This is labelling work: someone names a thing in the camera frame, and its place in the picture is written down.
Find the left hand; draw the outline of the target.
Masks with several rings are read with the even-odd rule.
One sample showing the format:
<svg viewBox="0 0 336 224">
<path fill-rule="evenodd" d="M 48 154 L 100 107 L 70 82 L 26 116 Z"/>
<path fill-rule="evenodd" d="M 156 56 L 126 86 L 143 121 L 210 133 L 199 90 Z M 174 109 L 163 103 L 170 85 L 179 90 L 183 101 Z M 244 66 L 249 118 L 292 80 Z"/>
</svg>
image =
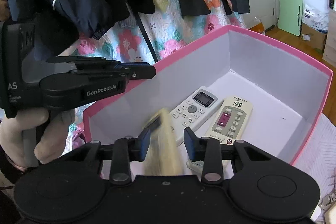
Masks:
<svg viewBox="0 0 336 224">
<path fill-rule="evenodd" d="M 64 151 L 69 126 L 74 122 L 75 111 L 60 112 L 51 119 L 40 140 L 36 129 L 49 119 L 49 111 L 34 108 L 19 111 L 14 118 L 4 117 L 1 122 L 1 147 L 14 166 L 19 169 L 47 164 Z"/>
</svg>

